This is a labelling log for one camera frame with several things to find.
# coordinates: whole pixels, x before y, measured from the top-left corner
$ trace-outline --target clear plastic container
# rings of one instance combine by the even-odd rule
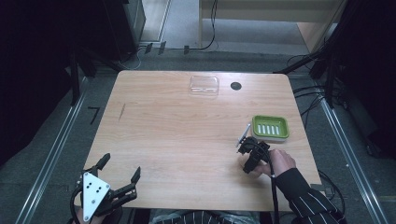
[[[191,77],[190,94],[219,95],[219,79],[217,77]]]

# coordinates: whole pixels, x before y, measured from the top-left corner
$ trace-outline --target black sleeve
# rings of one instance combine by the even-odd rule
[[[311,189],[297,168],[278,176],[276,185],[301,223],[347,224],[344,214],[323,194]]]

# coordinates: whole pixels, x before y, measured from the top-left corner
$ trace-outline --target hand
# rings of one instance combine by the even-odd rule
[[[273,164],[275,176],[283,174],[291,168],[296,167],[296,161],[286,151],[280,149],[273,149],[269,151],[271,162]],[[255,172],[263,173],[271,176],[271,169],[269,164],[259,163],[254,169]]]

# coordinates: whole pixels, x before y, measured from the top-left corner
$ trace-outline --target table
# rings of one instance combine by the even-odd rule
[[[218,95],[194,95],[191,77],[217,77]],[[242,89],[233,90],[232,82]],[[122,71],[108,100],[85,168],[107,152],[99,177],[118,189],[137,167],[137,199],[125,206],[271,211],[271,181],[253,179],[237,162],[235,143],[254,115],[287,119],[285,149],[310,184],[320,184],[288,77],[176,71]],[[289,211],[278,193],[279,210]]]
[[[202,20],[210,19],[214,0],[200,0],[198,43]],[[247,21],[296,21],[310,52],[323,43],[347,0],[219,0],[216,19]]]

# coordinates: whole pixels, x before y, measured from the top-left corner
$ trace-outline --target black hole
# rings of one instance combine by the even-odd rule
[[[239,82],[233,82],[231,83],[231,89],[235,90],[235,91],[239,91],[241,90],[242,85]]]

